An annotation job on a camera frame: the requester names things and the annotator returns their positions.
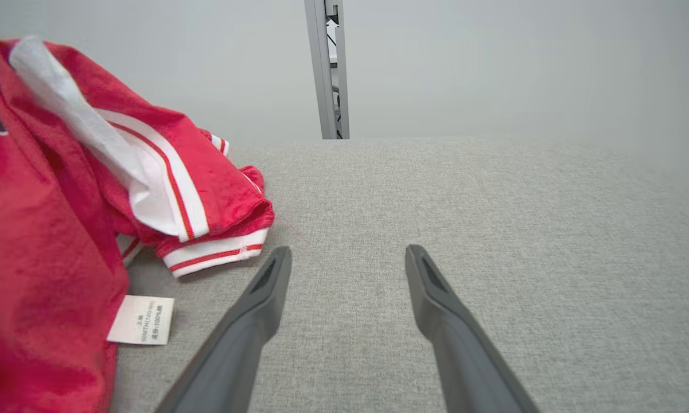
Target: white wall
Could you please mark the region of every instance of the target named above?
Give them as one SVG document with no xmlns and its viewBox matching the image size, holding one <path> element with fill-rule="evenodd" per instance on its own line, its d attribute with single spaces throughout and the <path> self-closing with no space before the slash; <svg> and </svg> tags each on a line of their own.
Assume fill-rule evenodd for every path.
<svg viewBox="0 0 689 413">
<path fill-rule="evenodd" d="M 72 45 L 235 141 L 321 139 L 302 0 L 0 0 L 0 37 Z"/>
<path fill-rule="evenodd" d="M 582 139 L 689 185 L 689 0 L 345 0 L 352 139 Z"/>
</svg>

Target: fabric texture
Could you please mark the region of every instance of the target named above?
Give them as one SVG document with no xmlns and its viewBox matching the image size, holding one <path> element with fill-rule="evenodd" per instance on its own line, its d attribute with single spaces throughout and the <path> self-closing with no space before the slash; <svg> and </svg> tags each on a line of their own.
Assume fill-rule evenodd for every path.
<svg viewBox="0 0 689 413">
<path fill-rule="evenodd" d="M 266 250 L 293 252 L 251 412 L 445 411 L 409 243 L 541 411 L 689 411 L 689 190 L 663 173 L 499 139 L 235 144 L 232 161 L 266 176 Z M 111 411 L 155 408 L 265 255 L 174 280 L 141 253 L 130 291 L 176 299 L 171 338 L 120 346 Z"/>
<path fill-rule="evenodd" d="M 0 41 L 0 411 L 106 411 L 123 262 L 152 246 L 181 276 L 258 256 L 273 207 L 223 139 L 47 46 Z"/>
</svg>

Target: white tag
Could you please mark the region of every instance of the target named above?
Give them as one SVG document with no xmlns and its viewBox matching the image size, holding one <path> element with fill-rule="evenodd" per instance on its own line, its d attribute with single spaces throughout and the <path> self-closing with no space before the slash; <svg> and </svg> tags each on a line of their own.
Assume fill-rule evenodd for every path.
<svg viewBox="0 0 689 413">
<path fill-rule="evenodd" d="M 107 341 L 168 344 L 173 301 L 173 298 L 124 296 Z"/>
</svg>

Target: gray sofa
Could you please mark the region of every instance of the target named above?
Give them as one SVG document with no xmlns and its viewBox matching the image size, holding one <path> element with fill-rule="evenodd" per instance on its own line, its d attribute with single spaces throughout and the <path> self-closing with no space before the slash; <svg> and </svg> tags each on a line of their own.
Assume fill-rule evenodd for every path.
<svg viewBox="0 0 689 413">
<path fill-rule="evenodd" d="M 536 405 L 689 411 L 689 189 L 578 144 L 245 146 L 277 214 L 258 259 L 176 280 L 145 251 L 130 293 L 176 299 L 169 344 L 121 345 L 112 408 L 152 411 L 276 246 L 293 270 L 250 411 L 444 411 L 404 271 L 428 250 Z"/>
</svg>

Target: metal frame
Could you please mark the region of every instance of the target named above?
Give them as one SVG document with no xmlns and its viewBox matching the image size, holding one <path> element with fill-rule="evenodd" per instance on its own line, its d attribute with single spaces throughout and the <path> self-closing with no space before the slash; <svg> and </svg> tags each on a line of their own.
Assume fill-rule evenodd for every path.
<svg viewBox="0 0 689 413">
<path fill-rule="evenodd" d="M 329 62 L 329 39 L 326 37 L 326 16 L 339 15 L 337 37 L 337 67 L 339 70 L 339 102 L 341 110 L 342 139 L 349 139 L 349 105 L 347 99 L 347 65 L 344 53 L 344 19 L 342 0 L 304 0 L 308 40 L 311 47 L 313 80 L 316 85 L 318 117 L 321 121 L 321 136 L 337 139 L 336 118 L 334 118 L 334 94 L 332 71 Z"/>
</svg>

